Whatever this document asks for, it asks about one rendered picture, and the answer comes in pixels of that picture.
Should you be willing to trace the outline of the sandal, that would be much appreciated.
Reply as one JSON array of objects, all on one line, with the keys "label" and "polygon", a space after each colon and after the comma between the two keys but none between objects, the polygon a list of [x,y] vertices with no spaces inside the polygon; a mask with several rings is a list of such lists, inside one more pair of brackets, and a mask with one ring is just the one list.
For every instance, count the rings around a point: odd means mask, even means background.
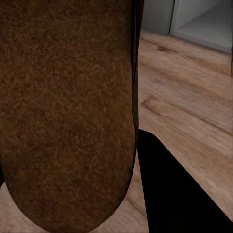
[{"label": "sandal", "polygon": [[0,167],[50,233],[88,233],[129,189],[145,0],[0,0]]}]

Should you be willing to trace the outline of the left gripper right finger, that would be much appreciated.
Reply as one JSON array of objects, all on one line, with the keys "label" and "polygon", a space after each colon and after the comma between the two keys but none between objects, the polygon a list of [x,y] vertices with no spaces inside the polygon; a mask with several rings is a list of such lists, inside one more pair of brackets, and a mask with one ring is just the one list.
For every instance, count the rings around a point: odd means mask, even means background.
[{"label": "left gripper right finger", "polygon": [[152,133],[137,152],[149,233],[233,233],[233,222]]}]

